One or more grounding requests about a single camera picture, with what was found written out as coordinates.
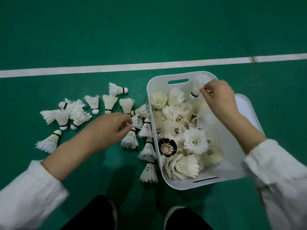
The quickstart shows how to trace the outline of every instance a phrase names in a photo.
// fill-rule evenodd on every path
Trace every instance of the shoe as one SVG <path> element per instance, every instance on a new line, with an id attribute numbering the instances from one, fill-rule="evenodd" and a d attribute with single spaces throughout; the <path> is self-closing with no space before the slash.
<path id="1" fill-rule="evenodd" d="M 169 219 L 169 217 L 171 216 L 171 214 L 173 214 L 176 210 L 179 210 L 179 209 L 182 209 L 182 208 L 185 208 L 185 207 L 183 207 L 183 206 L 173 206 L 173 207 L 171 207 L 171 209 L 169 209 L 169 211 L 166 213 L 165 220 L 164 220 L 164 230 L 165 230 L 165 227 L 166 227 L 166 222 Z"/>
<path id="2" fill-rule="evenodd" d="M 113 212 L 113 218 L 114 218 L 114 223 L 115 223 L 114 230 L 116 230 L 116 228 L 117 228 L 117 207 L 116 207 L 115 203 L 113 203 L 113 201 L 111 201 L 111 200 L 108 200 L 108 201 L 111 204 L 111 208 L 112 208 L 112 212 Z"/>

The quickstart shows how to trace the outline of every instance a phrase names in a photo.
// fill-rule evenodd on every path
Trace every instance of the white line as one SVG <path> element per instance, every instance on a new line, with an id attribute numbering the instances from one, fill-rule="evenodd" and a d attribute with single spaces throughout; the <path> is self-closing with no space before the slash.
<path id="1" fill-rule="evenodd" d="M 255 61 L 283 61 L 283 60 L 301 60 L 307 59 L 305 54 L 273 55 L 273 56 L 256 56 Z M 121 65 L 96 65 L 96 66 L 79 66 L 79 67 L 58 67 L 58 68 L 39 68 L 39 69 L 13 69 L 0 70 L 0 78 L 4 77 L 26 77 L 41 76 L 52 74 L 69 74 L 69 73 L 98 73 L 98 72 L 115 72 L 147 69 L 168 69 L 183 68 L 208 65 L 225 65 L 225 64 L 242 64 L 251 63 L 251 57 L 225 58 L 225 59 L 208 59 L 208 60 L 190 60 L 174 61 L 144 64 L 121 64 Z"/>

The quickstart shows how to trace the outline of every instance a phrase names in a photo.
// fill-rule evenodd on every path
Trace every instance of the white plastic bin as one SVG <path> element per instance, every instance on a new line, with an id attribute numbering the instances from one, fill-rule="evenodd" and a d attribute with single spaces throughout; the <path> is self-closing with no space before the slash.
<path id="1" fill-rule="evenodd" d="M 185 93 L 186 97 L 185 101 L 191 101 L 190 92 L 192 91 L 193 79 L 196 74 L 206 74 L 212 78 L 216 78 L 216 76 L 214 76 L 212 73 L 205 71 L 154 77 L 148 82 L 147 85 L 149 103 L 150 103 L 149 95 L 151 95 L 153 92 L 161 91 L 168 94 L 168 92 L 174 87 L 181 89 Z M 171 84 L 171 85 L 168 84 L 169 81 L 182 80 L 182 79 L 189 79 L 189 80 L 185 83 Z M 198 99 L 204 101 L 202 95 L 200 95 Z M 248 98 L 244 95 L 236 94 L 236 102 L 238 105 L 239 112 L 242 115 L 246 116 L 247 119 L 256 128 L 259 129 L 259 131 L 263 132 Z M 167 173 L 161 168 L 161 163 L 160 163 L 161 155 L 158 150 L 158 141 L 156 137 L 155 125 L 152 116 L 152 110 L 155 110 L 155 107 L 150 104 L 149 110 L 150 110 L 150 117 L 152 120 L 151 126 L 154 134 L 153 139 L 157 152 L 159 168 L 162 171 L 162 176 L 165 182 L 169 186 L 171 186 L 174 189 L 185 190 L 215 182 L 233 180 L 247 176 L 247 174 L 245 173 L 245 171 L 241 166 L 241 162 L 244 159 L 244 153 L 242 149 L 240 148 L 238 142 L 233 137 L 233 135 L 222 125 L 220 121 L 217 121 L 214 125 L 214 128 L 215 131 L 218 132 L 217 136 L 220 142 L 222 142 L 221 146 L 225 152 L 225 157 L 223 161 L 219 165 L 213 166 L 210 169 L 206 170 L 205 172 L 203 171 L 200 172 L 200 174 L 196 178 L 188 178 L 186 180 L 176 180 L 176 181 L 173 180 L 172 178 L 169 178 Z"/>

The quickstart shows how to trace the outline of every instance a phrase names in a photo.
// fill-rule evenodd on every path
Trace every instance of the black pants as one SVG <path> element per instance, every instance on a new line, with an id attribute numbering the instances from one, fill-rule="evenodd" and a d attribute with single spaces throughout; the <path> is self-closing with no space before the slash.
<path id="1" fill-rule="evenodd" d="M 98 195 L 73 217 L 61 230 L 68 229 L 104 229 L 114 230 L 115 223 L 109 201 Z M 190 209 L 179 209 L 169 217 L 166 230 L 205 229 L 212 230 L 198 214 Z"/>

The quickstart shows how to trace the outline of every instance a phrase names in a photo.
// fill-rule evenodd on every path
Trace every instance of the person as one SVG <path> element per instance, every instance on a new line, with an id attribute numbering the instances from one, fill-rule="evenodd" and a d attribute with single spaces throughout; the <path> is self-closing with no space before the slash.
<path id="1" fill-rule="evenodd" d="M 246 154 L 248 172 L 261 194 L 273 229 L 307 228 L 307 168 L 274 140 L 267 139 L 238 111 L 234 92 L 221 80 L 200 89 L 216 117 L 234 135 Z M 61 182 L 94 153 L 105 150 L 131 130 L 127 114 L 98 117 L 43 161 L 28 169 L 0 192 L 0 229 L 36 229 L 68 197 Z M 62 229 L 116 229 L 113 202 L 99 195 Z M 165 229 L 212 229 L 191 210 L 175 206 L 165 218 Z"/>

